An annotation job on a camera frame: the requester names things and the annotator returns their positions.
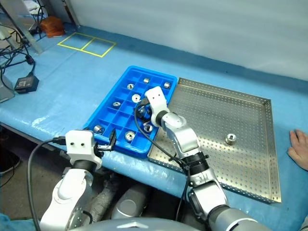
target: human hand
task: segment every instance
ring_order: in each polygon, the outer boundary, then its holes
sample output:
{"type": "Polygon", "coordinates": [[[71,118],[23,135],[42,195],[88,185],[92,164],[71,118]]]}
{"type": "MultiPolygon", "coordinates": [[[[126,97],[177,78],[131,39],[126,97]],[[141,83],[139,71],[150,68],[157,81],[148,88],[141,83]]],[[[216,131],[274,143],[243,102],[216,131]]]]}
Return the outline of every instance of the human hand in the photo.
{"type": "Polygon", "coordinates": [[[290,131],[292,147],[288,149],[289,156],[304,170],[308,171],[308,135],[296,129],[290,131]]]}

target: black power adapter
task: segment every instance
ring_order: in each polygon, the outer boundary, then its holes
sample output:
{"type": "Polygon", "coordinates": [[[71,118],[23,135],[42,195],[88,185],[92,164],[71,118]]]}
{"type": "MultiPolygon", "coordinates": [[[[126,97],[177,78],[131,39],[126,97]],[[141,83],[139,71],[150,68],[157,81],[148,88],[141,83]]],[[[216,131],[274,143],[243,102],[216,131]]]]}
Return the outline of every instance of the black power adapter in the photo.
{"type": "Polygon", "coordinates": [[[30,55],[26,55],[26,62],[30,65],[32,64],[33,67],[26,77],[17,80],[14,90],[18,93],[36,91],[38,87],[39,79],[33,74],[35,61],[30,55]]]}
{"type": "Polygon", "coordinates": [[[14,90],[18,93],[27,93],[36,91],[38,87],[39,79],[36,78],[31,72],[23,78],[19,78],[16,82],[14,90]]]}

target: stainless steel tray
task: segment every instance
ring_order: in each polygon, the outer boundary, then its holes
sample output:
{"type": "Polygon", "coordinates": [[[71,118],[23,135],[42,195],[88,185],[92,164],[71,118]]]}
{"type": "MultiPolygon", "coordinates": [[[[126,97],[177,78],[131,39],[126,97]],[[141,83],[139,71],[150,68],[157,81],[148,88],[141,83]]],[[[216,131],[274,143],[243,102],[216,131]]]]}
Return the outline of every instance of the stainless steel tray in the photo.
{"type": "MultiPolygon", "coordinates": [[[[281,202],[269,99],[180,78],[169,108],[184,116],[194,129],[224,188],[267,203],[281,202]],[[232,146],[225,142],[229,133],[237,136],[232,146]]],[[[175,153],[162,129],[156,141],[175,153]]],[[[156,147],[148,158],[181,171],[156,147]]]]}

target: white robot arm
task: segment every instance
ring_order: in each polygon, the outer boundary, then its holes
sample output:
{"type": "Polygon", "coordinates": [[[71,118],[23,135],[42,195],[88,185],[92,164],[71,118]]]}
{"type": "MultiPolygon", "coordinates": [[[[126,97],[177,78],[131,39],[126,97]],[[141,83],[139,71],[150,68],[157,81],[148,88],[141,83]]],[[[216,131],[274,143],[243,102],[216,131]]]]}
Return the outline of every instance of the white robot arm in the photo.
{"type": "Polygon", "coordinates": [[[92,194],[93,173],[102,166],[103,151],[112,150],[116,133],[112,132],[109,145],[97,145],[93,132],[88,130],[69,131],[65,142],[73,167],[53,189],[51,204],[39,225],[43,231],[64,231],[81,226],[83,209],[92,194]]]}
{"type": "Polygon", "coordinates": [[[183,117],[170,112],[161,88],[149,89],[145,96],[152,110],[151,122],[167,133],[177,157],[189,168],[188,198],[197,219],[208,222],[212,231],[268,231],[252,217],[229,207],[214,170],[206,162],[208,155],[203,154],[197,135],[183,117]]]}

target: finger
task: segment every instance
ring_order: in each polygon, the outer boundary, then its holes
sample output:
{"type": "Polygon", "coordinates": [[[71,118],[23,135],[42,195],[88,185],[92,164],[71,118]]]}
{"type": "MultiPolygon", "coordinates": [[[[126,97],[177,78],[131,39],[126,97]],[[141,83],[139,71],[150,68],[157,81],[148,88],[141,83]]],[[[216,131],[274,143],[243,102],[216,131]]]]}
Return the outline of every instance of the finger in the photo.
{"type": "Polygon", "coordinates": [[[295,132],[297,134],[299,143],[306,144],[305,134],[301,130],[298,130],[298,129],[296,129],[295,132]]]}
{"type": "Polygon", "coordinates": [[[291,139],[292,147],[295,147],[295,146],[297,146],[299,144],[295,132],[290,131],[290,139],[291,139]]]}
{"type": "Polygon", "coordinates": [[[300,156],[296,153],[295,149],[292,147],[288,149],[288,154],[294,161],[297,161],[300,158],[300,156]]]}

